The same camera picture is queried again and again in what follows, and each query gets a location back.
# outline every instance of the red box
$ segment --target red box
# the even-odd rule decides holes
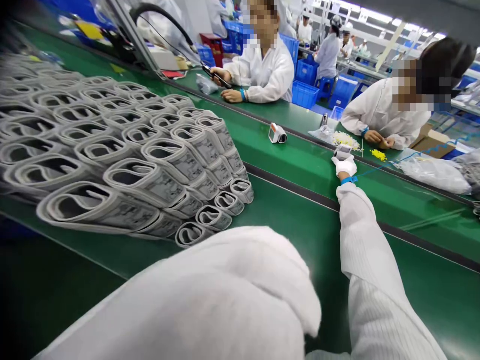
[[[222,38],[215,34],[200,34],[201,42],[207,45],[213,53],[215,64],[218,68],[224,67],[224,46]]]

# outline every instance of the black cable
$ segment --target black cable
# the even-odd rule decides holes
[[[190,45],[191,47],[194,46],[194,42],[192,41],[190,36],[187,34],[187,32],[184,30],[184,28],[178,23],[178,21],[175,20],[172,15],[170,15],[168,12],[166,12],[164,9],[162,9],[161,7],[159,7],[157,5],[154,5],[154,4],[151,4],[151,3],[140,3],[138,6],[134,6],[130,10],[130,16],[131,16],[131,18],[133,19],[133,22],[136,25],[137,20],[142,16],[142,14],[143,13],[148,13],[148,12],[154,12],[154,13],[157,13],[157,14],[160,14],[160,15],[163,15],[164,17],[166,17],[168,20],[170,20],[177,27],[178,30],[180,30],[180,32],[185,37],[188,45]]]
[[[187,59],[187,60],[188,60],[189,62],[191,62],[191,63],[195,62],[195,61],[190,60],[188,56],[186,56],[183,52],[181,52],[181,51],[178,50],[175,46],[173,46],[171,43],[169,43],[169,42],[167,41],[167,39],[165,39],[165,38],[162,36],[162,34],[160,34],[160,33],[157,31],[157,29],[155,28],[155,26],[153,26],[146,18],[144,18],[144,17],[141,16],[141,15],[139,16],[139,18],[142,18],[143,20],[145,20],[146,23],[147,23],[148,25],[150,25],[150,27],[151,27],[153,30],[155,30],[155,32],[158,34],[158,36],[160,36],[163,40],[165,40],[165,42],[166,42],[168,45],[170,45],[174,50],[176,50],[178,53],[182,54],[182,55],[185,57],[185,59]]]

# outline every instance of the blue wire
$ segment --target blue wire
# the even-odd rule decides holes
[[[413,156],[415,156],[415,155],[417,155],[417,154],[420,155],[420,156],[422,156],[422,154],[430,154],[432,151],[438,151],[438,150],[440,150],[440,148],[445,148],[445,149],[448,148],[448,145],[449,145],[449,144],[457,145],[460,140],[464,140],[465,142],[468,142],[468,141],[470,141],[471,138],[476,138],[476,137],[480,137],[480,133],[475,133],[475,134],[472,134],[472,135],[467,135],[467,137],[459,137],[459,138],[458,138],[457,140],[455,140],[455,141],[448,141],[448,142],[446,142],[446,143],[444,143],[444,144],[440,144],[440,145],[437,145],[437,146],[435,146],[435,147],[431,147],[431,148],[429,148],[429,149],[427,149],[427,150],[425,150],[425,151],[422,151],[422,152],[418,152],[418,151],[417,151],[417,152],[414,152],[412,155],[407,156],[406,158],[403,158],[402,160],[393,161],[393,163],[389,163],[389,164],[384,165],[384,166],[376,167],[376,168],[374,168],[374,169],[372,169],[372,170],[369,170],[369,171],[367,171],[367,172],[364,172],[364,173],[361,174],[361,175],[357,175],[356,177],[359,178],[359,177],[361,177],[361,176],[365,176],[365,175],[371,174],[371,173],[373,173],[374,171],[377,171],[377,170],[380,170],[380,169],[383,169],[383,168],[387,168],[387,167],[392,166],[392,165],[394,165],[394,164],[399,164],[399,163],[401,163],[401,162],[403,162],[403,161],[405,161],[405,160],[410,159],[411,157],[413,157]]]

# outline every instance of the white glove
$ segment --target white glove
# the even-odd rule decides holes
[[[348,173],[351,177],[357,173],[357,164],[355,164],[354,156],[350,155],[344,161],[338,160],[336,157],[332,157],[331,160],[336,166],[336,175],[341,172]]]

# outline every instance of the small white device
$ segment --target small white device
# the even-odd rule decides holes
[[[333,153],[333,156],[340,161],[344,161],[350,156],[351,152],[352,152],[352,147],[350,145],[340,144],[338,145],[335,152]]]
[[[268,132],[268,138],[270,139],[272,144],[283,144],[287,142],[288,136],[285,130],[281,127],[272,122],[270,124],[270,131]]]

